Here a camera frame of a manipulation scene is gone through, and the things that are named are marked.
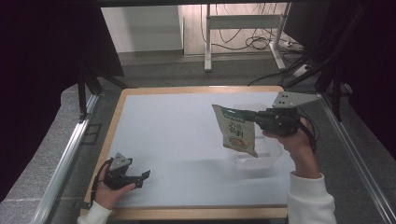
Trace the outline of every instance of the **gray carpet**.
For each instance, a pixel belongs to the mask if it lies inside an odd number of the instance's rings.
[[[164,86],[208,86],[208,85],[247,85],[250,81],[277,72],[274,60],[264,56],[221,56],[214,58],[211,73],[204,72],[203,57],[144,60],[139,63],[121,60],[125,77],[120,80],[132,87],[164,87]],[[271,77],[257,85],[275,85],[279,77]],[[99,156],[111,121],[121,89],[101,80],[104,94],[99,97],[94,110],[90,127],[86,132],[72,169],[67,174],[65,184],[60,190],[47,223],[75,223],[79,208],[87,191],[92,171]],[[315,78],[300,84],[295,90],[313,90]],[[342,116],[351,137],[364,156],[367,165],[373,172],[378,183],[385,191],[389,201],[395,207],[396,186],[394,183],[395,162],[389,156],[375,136],[347,104],[342,100]],[[366,188],[361,183],[356,169],[348,158],[337,133],[333,130],[320,103],[305,105],[304,111],[318,125],[321,137],[318,140],[318,163],[326,175],[329,192],[336,201],[338,223],[372,224],[384,223],[377,212],[375,204]],[[56,164],[62,156],[71,132],[78,122],[77,88],[64,92],[63,105],[58,116],[37,151],[35,158],[22,174],[7,199],[0,204],[0,223],[28,223],[45,187],[50,181]],[[283,223],[282,219],[271,220],[270,223]],[[112,221],[109,223],[136,223]],[[162,221],[141,223],[164,223]],[[201,222],[166,222],[166,223],[204,223]],[[241,220],[238,222],[208,223],[265,223],[263,220]]]

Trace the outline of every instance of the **clear plastic container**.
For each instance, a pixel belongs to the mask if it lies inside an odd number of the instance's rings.
[[[251,111],[263,111],[266,106],[263,104],[245,104],[235,105],[234,109],[243,109]],[[262,135],[262,129],[255,124],[255,150],[258,158],[254,158],[247,153],[235,152],[236,163],[242,169],[270,169],[276,161],[282,156],[285,150],[283,146],[274,138]]]

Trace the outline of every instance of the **wooden frame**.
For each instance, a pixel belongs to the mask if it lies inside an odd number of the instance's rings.
[[[222,87],[171,87],[171,88],[141,88],[124,90],[117,104],[113,119],[107,131],[106,139],[92,174],[91,184],[87,190],[84,201],[89,202],[91,187],[100,166],[106,161],[108,152],[115,135],[117,125],[126,97],[128,95],[142,94],[175,94],[175,93],[222,93],[222,92],[266,92],[283,91],[278,86],[222,86]],[[86,214],[88,210],[82,209],[80,213]],[[285,206],[244,206],[244,207],[171,207],[171,208],[115,208],[110,219],[129,220],[166,220],[166,219],[253,219],[285,217]]]

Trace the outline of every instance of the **white sleeve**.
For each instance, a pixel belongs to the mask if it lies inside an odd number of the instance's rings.
[[[93,201],[92,207],[87,215],[77,219],[77,224],[105,224],[111,210],[105,209],[99,203]]]
[[[288,193],[289,224],[333,224],[334,197],[319,179],[307,179],[290,173],[290,192]]]

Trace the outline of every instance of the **snack bag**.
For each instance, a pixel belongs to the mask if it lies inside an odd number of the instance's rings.
[[[254,122],[244,119],[240,110],[212,105],[223,134],[223,146],[258,157],[254,150]]]

